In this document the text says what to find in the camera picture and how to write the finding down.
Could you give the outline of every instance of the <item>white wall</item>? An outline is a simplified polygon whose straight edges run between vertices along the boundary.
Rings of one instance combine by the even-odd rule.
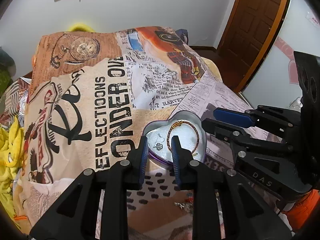
[[[16,79],[31,71],[42,35],[77,22],[97,32],[148,25],[187,29],[190,45],[212,46],[229,0],[13,0],[0,19],[0,46],[15,60]]]
[[[291,0],[286,18],[279,32],[293,50],[320,56],[320,28],[306,19],[311,9],[304,0]],[[302,96],[299,85],[289,83],[289,59],[273,46],[261,68],[243,92],[253,107],[268,105],[288,108]]]
[[[225,12],[225,14],[224,14],[223,20],[222,20],[222,22],[221,22],[219,31],[218,31],[218,33],[217,33],[217,35],[216,35],[216,39],[215,39],[215,41],[214,41],[214,43],[213,43],[213,46],[214,46],[215,48],[217,48],[218,45],[219,45],[219,42],[220,42],[220,40],[221,40],[222,34],[223,34],[223,32],[224,32],[224,29],[226,28],[226,25],[227,25],[227,22],[228,22],[228,20],[229,20],[229,16],[230,16],[230,13],[231,13],[231,11],[232,11],[233,4],[234,4],[234,3],[235,3],[235,0],[229,0],[229,3],[228,3],[228,6],[227,6],[227,9],[226,9],[226,12]]]

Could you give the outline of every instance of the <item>orange object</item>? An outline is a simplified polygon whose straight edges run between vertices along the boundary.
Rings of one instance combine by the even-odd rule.
[[[28,217],[27,216],[15,216],[15,217],[13,217],[13,219],[14,220],[16,220],[16,221],[19,221],[19,220],[26,220],[26,219],[28,219]]]
[[[196,79],[200,79],[204,73],[200,69],[201,64],[194,55],[185,50],[182,40],[177,35],[168,33],[161,27],[140,27],[133,30],[138,31],[139,41],[146,52],[154,53],[163,62],[169,62],[170,65],[173,62],[180,67],[184,84],[192,84]]]
[[[297,232],[302,227],[318,203],[319,198],[320,196],[318,191],[313,189],[301,200],[299,200],[299,202],[295,203],[292,209],[282,212],[283,214],[287,215],[289,224],[294,232]]]

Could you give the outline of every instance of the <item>wooden door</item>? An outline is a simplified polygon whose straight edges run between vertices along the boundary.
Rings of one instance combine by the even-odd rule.
[[[231,23],[228,22],[228,30],[225,30],[218,46],[218,53],[235,69],[239,76],[239,83],[256,61],[271,28],[276,32],[282,17],[281,14],[277,24],[274,24],[279,15],[281,1],[238,0]]]

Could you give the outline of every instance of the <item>jewelry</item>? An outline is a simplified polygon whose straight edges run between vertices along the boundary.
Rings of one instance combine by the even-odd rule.
[[[180,209],[184,209],[185,212],[193,214],[193,203],[185,202],[185,203],[179,203],[175,202],[175,206],[179,207]]]
[[[196,135],[197,135],[197,143],[196,143],[195,148],[194,148],[193,151],[191,152],[192,156],[196,156],[197,153],[194,153],[194,152],[196,151],[196,149],[197,149],[197,147],[198,147],[198,145],[199,145],[199,133],[198,133],[196,127],[195,127],[193,124],[191,124],[190,122],[187,122],[187,121],[177,121],[177,122],[174,122],[173,125],[171,125],[171,127],[170,127],[170,129],[169,129],[169,132],[168,132],[168,136],[167,136],[167,146],[168,146],[168,149],[169,149],[169,151],[171,151],[171,147],[170,147],[170,143],[169,143],[169,137],[170,137],[171,131],[172,131],[174,128],[178,127],[178,126],[181,126],[183,123],[186,123],[186,124],[190,125],[190,126],[193,128],[193,130],[195,130],[195,132],[196,132]]]
[[[158,133],[158,138],[153,146],[153,148],[156,148],[158,151],[160,151],[163,148],[162,142],[164,142],[164,138]]]

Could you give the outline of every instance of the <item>blue gripper pad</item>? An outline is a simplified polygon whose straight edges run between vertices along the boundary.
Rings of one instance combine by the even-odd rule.
[[[144,175],[146,174],[146,168],[147,168],[147,160],[149,156],[149,147],[148,147],[148,139],[146,139],[144,146],[143,146],[143,152],[141,156],[141,162],[140,162],[140,176],[139,176],[139,184],[142,185],[144,181]]]
[[[216,109],[213,111],[213,116],[217,121],[229,123],[243,128],[255,126],[254,121],[252,121],[249,116],[242,113],[236,114],[233,112]]]
[[[173,140],[173,136],[171,138],[171,153],[172,153],[174,176],[175,176],[177,185],[180,187],[181,180],[180,180],[179,157],[176,149],[176,144],[174,143],[174,140]]]

